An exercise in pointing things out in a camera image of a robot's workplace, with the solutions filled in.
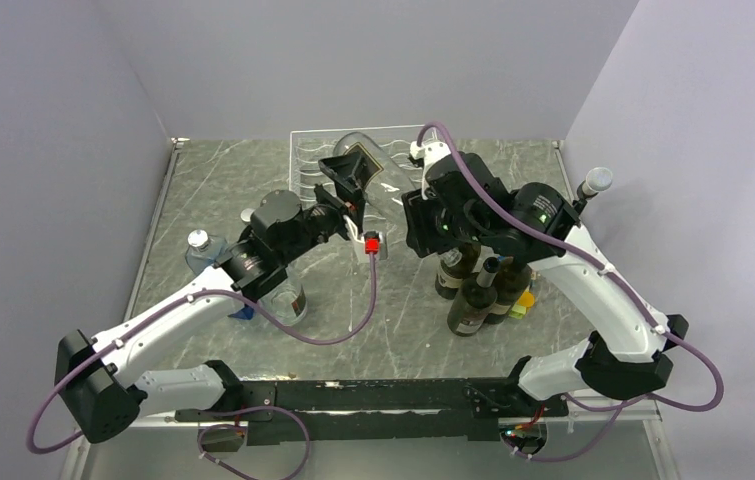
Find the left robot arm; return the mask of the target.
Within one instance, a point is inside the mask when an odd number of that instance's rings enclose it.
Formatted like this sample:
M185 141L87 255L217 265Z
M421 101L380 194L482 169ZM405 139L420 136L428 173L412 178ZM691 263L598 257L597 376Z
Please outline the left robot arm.
M159 372L153 366L172 345L245 305L265 315L257 300L287 280L292 262L333 235L376 262L381 239L362 231L369 158L352 151L323 159L319 167L335 190L315 186L315 205L303 207L287 190L267 194L239 240L186 286L117 327L93 337L76 330L60 341L55 391L82 436L101 443L139 417L169 410L232 417L244 404L244 387L224 362Z

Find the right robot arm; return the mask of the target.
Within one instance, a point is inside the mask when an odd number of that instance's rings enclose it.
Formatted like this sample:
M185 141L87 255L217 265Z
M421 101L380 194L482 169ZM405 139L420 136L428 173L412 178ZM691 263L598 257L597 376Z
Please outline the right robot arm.
M465 243L528 265L553 283L590 321L594 330L577 345L518 366L517 380L505 388L507 407L529 415L543 400L591 388L616 400L630 400L666 386L673 363L665 354L672 342L655 326L685 333L687 321L667 317L642 299L631 300L600 271L605 256L581 223L579 209L556 189L531 182L509 192L482 159L462 154L482 189L530 229L558 240L551 246L515 228L492 210L469 185L443 144L425 147L412 162L422 168L422 185L402 196L407 244L420 257L441 254Z

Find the dark wine bottle front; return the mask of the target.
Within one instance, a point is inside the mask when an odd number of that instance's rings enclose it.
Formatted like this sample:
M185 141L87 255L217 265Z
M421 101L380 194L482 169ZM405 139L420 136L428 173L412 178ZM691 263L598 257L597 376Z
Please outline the dark wine bottle front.
M481 328L497 299L493 282L500 267L498 257L488 257L473 278L461 283L447 316L447 325L452 333L468 337Z

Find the clear glass bottle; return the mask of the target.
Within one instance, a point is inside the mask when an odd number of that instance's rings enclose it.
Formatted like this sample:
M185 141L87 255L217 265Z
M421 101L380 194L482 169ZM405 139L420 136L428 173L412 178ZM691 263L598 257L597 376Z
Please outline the clear glass bottle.
M420 187L420 181L402 169L371 137L351 132L335 145L333 154L358 153L364 158L364 172L359 174L366 197L366 223L371 229L375 220L383 220L387 230L403 236L407 232L402 195Z

